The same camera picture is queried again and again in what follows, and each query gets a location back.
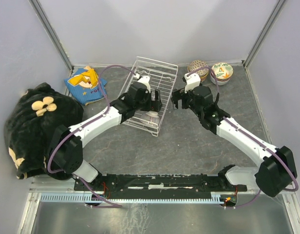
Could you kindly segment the white bowl orange flower pattern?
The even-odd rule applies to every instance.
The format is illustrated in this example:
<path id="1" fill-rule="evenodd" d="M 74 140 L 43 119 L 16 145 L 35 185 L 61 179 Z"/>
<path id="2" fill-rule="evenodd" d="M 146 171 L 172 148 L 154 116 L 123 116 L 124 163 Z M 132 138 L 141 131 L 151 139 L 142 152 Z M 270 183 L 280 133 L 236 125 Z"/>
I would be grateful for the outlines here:
<path id="1" fill-rule="evenodd" d="M 212 66 L 212 70 L 214 71 L 216 77 L 229 77 L 233 75 L 233 67 L 226 62 L 219 62 Z"/>

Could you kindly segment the plain white ribbed bowl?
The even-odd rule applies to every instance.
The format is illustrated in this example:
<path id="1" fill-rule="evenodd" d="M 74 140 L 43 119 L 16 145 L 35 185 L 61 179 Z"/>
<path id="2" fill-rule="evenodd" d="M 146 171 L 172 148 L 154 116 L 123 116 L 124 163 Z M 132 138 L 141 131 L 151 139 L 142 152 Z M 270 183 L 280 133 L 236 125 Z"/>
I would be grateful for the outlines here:
<path id="1" fill-rule="evenodd" d="M 230 79 L 227 79 L 227 80 L 221 80 L 221 79 L 215 80 L 213 77 L 211 77 L 210 80 L 211 80 L 211 82 L 213 84 L 218 84 L 219 86 L 225 85 L 225 84 L 227 84 L 230 81 Z"/>

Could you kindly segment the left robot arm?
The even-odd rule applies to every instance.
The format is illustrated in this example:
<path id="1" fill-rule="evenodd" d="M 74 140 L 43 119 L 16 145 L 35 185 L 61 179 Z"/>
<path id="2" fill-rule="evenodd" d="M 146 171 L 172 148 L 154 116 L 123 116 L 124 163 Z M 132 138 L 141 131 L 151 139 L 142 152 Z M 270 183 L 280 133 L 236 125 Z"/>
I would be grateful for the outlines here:
<path id="1" fill-rule="evenodd" d="M 83 148 L 106 130 L 133 117 L 137 111 L 159 112 L 161 108 L 158 89 L 151 91 L 145 83 L 133 83 L 127 92 L 109 103 L 102 112 L 69 128 L 63 125 L 56 128 L 49 147 L 47 171 L 74 175 L 91 190 L 99 189 L 101 172 L 84 160 Z"/>

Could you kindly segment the grey striped bowl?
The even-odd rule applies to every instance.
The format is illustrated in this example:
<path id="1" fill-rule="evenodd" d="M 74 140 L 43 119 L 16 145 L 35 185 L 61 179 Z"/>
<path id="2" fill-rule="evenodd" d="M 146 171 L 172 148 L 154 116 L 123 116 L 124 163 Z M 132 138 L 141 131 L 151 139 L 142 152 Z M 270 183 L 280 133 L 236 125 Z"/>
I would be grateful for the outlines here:
<path id="1" fill-rule="evenodd" d="M 141 117 L 140 121 L 153 128 L 157 128 L 160 124 L 160 117 L 157 112 L 149 111 L 145 112 Z"/>

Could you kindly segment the black plush flower blanket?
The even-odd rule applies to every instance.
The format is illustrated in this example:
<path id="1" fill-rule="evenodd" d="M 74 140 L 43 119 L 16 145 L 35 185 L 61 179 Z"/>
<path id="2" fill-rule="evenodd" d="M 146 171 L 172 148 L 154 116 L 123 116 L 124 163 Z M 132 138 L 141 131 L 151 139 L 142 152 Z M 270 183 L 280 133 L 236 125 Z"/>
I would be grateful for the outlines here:
<path id="1" fill-rule="evenodd" d="M 4 125 L 4 143 L 17 179 L 48 174 L 49 146 L 58 126 L 83 119 L 82 105 L 44 82 L 28 89 Z"/>

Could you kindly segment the white wire dish rack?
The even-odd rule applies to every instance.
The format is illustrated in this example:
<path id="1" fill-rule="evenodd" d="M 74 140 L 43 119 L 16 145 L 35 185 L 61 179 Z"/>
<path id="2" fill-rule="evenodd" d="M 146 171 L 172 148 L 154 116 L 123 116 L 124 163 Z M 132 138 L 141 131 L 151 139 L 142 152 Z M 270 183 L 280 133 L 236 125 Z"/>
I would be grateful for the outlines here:
<path id="1" fill-rule="evenodd" d="M 158 112 L 160 124 L 157 128 L 145 125 L 140 121 L 140 117 L 146 111 L 136 111 L 134 116 L 126 120 L 124 124 L 150 132 L 153 136 L 157 137 L 159 135 L 159 131 L 168 108 L 168 103 L 171 98 L 172 90 L 176 82 L 178 66 L 150 58 L 137 57 L 132 66 L 132 70 L 141 76 L 150 76 L 150 89 L 152 91 L 152 98 L 154 99 L 154 90 L 160 90 L 161 102 L 163 106 Z"/>

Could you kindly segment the maroon tile pattern bowl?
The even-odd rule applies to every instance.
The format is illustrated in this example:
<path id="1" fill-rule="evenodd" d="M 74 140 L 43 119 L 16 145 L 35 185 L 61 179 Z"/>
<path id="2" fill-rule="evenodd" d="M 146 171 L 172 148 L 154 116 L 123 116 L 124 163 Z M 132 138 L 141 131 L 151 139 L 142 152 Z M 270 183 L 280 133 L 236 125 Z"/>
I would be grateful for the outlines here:
<path id="1" fill-rule="evenodd" d="M 199 71 L 196 71 L 196 73 L 199 75 L 199 76 L 204 76 L 205 74 L 208 73 L 208 64 L 205 62 L 205 61 L 202 61 L 202 60 L 194 60 L 192 61 L 188 67 L 187 67 L 187 70 L 188 72 L 192 72 L 192 71 L 195 71 L 201 67 L 205 67 L 205 69 L 203 70 L 199 70 Z"/>

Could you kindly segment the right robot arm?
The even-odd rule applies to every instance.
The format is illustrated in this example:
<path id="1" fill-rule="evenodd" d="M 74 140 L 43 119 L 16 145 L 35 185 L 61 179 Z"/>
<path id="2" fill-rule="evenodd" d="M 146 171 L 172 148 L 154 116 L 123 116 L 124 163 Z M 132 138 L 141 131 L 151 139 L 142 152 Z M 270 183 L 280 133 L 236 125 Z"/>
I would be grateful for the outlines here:
<path id="1" fill-rule="evenodd" d="M 213 98 L 208 87 L 174 89 L 171 100 L 176 107 L 181 101 L 182 108 L 190 109 L 205 129 L 229 141 L 255 163 L 255 167 L 231 166 L 217 179 L 222 190 L 228 191 L 235 185 L 257 186 L 270 197 L 298 190 L 292 151 L 286 146 L 276 147 L 242 127 L 218 106 L 219 100 Z"/>

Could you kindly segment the yellow sun pattern bowl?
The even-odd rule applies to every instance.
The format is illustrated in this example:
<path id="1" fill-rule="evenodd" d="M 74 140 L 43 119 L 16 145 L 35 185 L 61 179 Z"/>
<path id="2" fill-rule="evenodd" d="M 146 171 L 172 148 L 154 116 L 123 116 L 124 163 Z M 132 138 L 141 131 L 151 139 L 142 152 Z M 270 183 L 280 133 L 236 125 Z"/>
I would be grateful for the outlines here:
<path id="1" fill-rule="evenodd" d="M 208 77 L 208 75 L 209 75 L 209 73 L 207 73 L 207 74 L 201 76 L 201 77 L 200 77 L 201 82 L 204 82 L 204 81 L 206 80 L 206 78 Z"/>

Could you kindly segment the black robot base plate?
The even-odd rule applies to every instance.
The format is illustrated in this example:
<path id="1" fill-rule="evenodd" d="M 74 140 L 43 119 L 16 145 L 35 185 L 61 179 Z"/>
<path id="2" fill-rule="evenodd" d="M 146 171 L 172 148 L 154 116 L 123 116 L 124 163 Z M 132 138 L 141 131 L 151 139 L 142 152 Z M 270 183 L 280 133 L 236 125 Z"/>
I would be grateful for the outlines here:
<path id="1" fill-rule="evenodd" d="M 212 192 L 246 192 L 245 185 L 232 185 L 223 175 L 102 175 L 88 184 L 107 192 L 111 199 L 211 198 Z"/>

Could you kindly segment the white bowl red lattice pattern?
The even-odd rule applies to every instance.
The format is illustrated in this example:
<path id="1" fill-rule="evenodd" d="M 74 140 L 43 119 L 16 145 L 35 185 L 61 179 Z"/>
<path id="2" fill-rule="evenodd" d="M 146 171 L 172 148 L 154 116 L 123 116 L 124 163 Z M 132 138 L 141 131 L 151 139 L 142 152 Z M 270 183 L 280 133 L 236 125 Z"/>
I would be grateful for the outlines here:
<path id="1" fill-rule="evenodd" d="M 215 78 L 213 77 L 213 75 L 210 76 L 210 79 L 211 79 L 212 82 L 215 83 Z M 216 77 L 216 79 L 217 79 L 218 82 L 226 82 L 229 79 L 231 79 L 231 76 L 229 76 L 227 78 L 220 76 L 220 77 Z"/>

